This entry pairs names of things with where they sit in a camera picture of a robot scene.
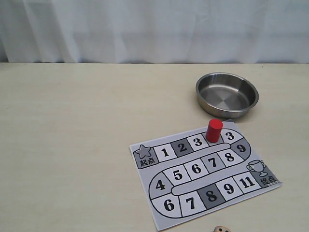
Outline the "printed paper game board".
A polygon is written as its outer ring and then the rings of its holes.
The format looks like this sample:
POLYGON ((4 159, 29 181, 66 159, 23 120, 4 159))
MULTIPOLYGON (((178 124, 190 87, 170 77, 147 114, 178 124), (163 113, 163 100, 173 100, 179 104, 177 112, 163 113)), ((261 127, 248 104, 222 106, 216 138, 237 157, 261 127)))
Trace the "printed paper game board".
POLYGON ((158 231, 276 189, 281 181, 232 120, 130 146, 158 231))

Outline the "red cylinder game piece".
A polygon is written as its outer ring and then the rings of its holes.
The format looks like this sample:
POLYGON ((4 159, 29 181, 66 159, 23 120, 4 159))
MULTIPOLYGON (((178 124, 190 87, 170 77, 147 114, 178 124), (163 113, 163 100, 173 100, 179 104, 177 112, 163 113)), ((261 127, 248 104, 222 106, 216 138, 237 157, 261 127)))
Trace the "red cylinder game piece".
POLYGON ((208 124, 206 132, 206 140, 211 143, 216 143, 219 141, 221 131, 223 128, 223 123, 219 119, 211 119, 208 124))

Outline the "wooden die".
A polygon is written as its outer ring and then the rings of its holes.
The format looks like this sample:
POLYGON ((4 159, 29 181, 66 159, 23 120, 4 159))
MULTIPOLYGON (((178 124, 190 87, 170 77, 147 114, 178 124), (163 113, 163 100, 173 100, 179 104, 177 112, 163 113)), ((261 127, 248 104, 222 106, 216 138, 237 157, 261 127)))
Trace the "wooden die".
POLYGON ((216 226, 213 232, 231 232, 231 230, 224 226, 216 226))

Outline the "round stainless steel bowl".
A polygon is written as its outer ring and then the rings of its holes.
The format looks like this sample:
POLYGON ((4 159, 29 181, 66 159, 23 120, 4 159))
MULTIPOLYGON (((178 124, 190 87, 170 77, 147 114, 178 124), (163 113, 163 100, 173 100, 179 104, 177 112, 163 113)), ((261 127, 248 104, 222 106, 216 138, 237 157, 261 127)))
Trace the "round stainless steel bowl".
POLYGON ((256 87, 247 79, 228 72, 212 72, 196 82, 197 102, 208 114, 240 118, 259 101, 256 87))

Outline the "white curtain backdrop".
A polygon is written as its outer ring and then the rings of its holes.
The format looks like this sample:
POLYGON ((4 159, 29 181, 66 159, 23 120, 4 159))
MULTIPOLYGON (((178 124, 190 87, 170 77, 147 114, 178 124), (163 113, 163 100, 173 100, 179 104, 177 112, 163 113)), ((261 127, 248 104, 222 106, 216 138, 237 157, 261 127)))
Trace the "white curtain backdrop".
POLYGON ((306 0, 3 0, 0 59, 308 63, 306 0))

